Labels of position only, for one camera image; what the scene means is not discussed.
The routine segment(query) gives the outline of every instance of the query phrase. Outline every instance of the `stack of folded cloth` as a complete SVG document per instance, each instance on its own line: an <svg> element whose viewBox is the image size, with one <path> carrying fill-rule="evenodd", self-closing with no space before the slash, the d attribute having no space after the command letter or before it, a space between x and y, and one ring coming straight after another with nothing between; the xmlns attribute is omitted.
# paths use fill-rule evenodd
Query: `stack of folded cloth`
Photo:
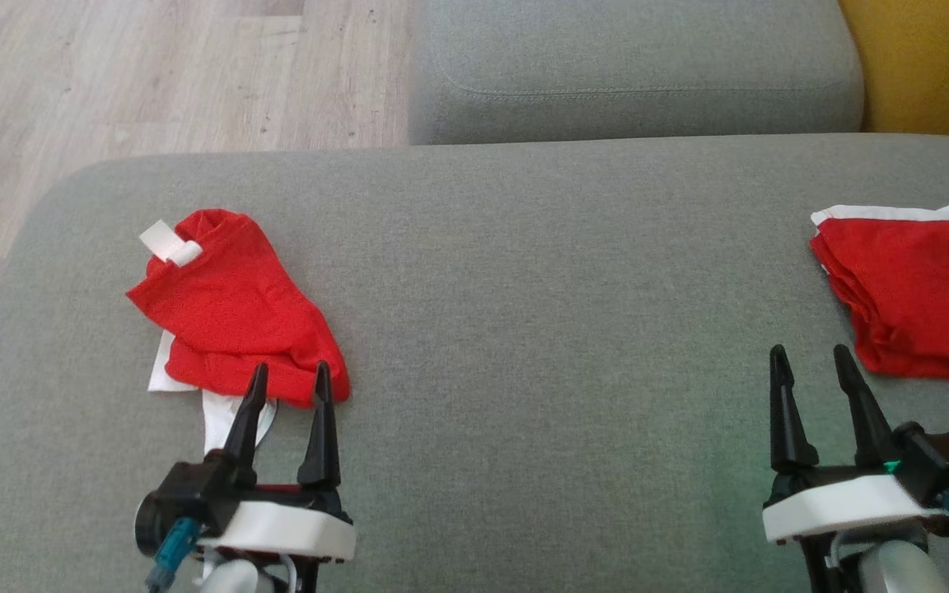
<svg viewBox="0 0 949 593"><path fill-rule="evenodd" d="M833 206L811 248L852 309L867 369L949 379L949 206Z"/></svg>

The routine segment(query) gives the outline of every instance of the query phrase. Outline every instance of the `stitching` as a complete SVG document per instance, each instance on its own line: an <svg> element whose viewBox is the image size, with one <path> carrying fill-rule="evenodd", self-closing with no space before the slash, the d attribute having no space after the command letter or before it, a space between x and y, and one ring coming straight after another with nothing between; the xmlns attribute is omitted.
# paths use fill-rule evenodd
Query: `stitching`
<svg viewBox="0 0 949 593"><path fill-rule="evenodd" d="M783 94L797 94L797 93L809 93L809 91L824 91L831 89L834 86L846 86L848 84L847 80L839 80L838 82L830 82L828 84L821 84L821 86L807 86L803 89L779 89L778 87L771 86L762 86L762 87L724 87L723 89L681 89L681 87L675 86L636 86L636 87L624 87L624 86L602 86L602 87L590 87L590 89L551 89L547 91L493 91L489 89L475 89L473 86L467 86L458 82L455 78L449 76L448 72L445 72L445 68L437 60L437 51L430 46L430 63L434 66L434 71L441 76L452 86L452 89L455 91L460 91L460 93L483 97L489 100L519 100L519 101L544 101L554 98L569 98L569 99L595 99L595 98L610 98L603 97L603 95L645 95L645 94L660 94L660 93L764 93L769 91L769 93L783 93Z"/></svg>

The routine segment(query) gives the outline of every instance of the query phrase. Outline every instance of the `folded red cloth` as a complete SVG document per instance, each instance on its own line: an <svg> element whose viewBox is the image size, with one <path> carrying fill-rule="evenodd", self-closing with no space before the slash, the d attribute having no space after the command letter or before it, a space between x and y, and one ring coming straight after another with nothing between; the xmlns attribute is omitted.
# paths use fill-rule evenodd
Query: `folded red cloth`
<svg viewBox="0 0 949 593"><path fill-rule="evenodd" d="M148 319L175 335L168 375L242 395L256 365L266 362L269 397L309 408L324 360L335 400L349 397L346 364L328 323L288 277L259 225L244 214L197 210L175 230L203 253L181 267L154 256L146 278L127 292Z"/></svg>
<svg viewBox="0 0 949 593"><path fill-rule="evenodd" d="M852 309L870 371L949 379L949 206L833 206L811 248Z"/></svg>

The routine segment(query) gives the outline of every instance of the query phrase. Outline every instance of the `white tag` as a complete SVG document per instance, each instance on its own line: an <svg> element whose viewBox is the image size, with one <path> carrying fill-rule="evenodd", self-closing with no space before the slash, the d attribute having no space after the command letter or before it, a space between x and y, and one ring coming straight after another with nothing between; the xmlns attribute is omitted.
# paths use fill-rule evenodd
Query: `white tag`
<svg viewBox="0 0 949 593"><path fill-rule="evenodd" d="M164 221L156 221L156 224L149 226L146 232L139 234L139 240L142 240L144 246L148 248L153 255L161 262L168 259L179 266L192 262L197 255L203 253L203 248L195 240L181 240L174 229L166 225Z"/></svg>

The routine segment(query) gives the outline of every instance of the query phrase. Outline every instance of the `gray fabric surface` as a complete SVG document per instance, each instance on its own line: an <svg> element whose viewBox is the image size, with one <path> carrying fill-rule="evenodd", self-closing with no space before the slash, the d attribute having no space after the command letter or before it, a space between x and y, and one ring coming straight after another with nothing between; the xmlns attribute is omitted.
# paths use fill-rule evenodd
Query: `gray fabric surface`
<svg viewBox="0 0 949 593"><path fill-rule="evenodd" d="M854 132L835 0L427 0L412 143Z"/></svg>
<svg viewBox="0 0 949 593"><path fill-rule="evenodd" d="M65 180L0 291L0 593L135 591L137 503L201 446L197 395L144 393L137 234L245 211L320 305L358 556L322 591L804 591L764 541L768 350L824 462L854 443L851 339L807 249L833 203L949 203L949 138L777 136L140 158ZM869 376L949 429L949 382ZM259 449L293 479L309 414ZM949 541L933 554L949 579ZM178 590L185 588L180 577Z"/></svg>

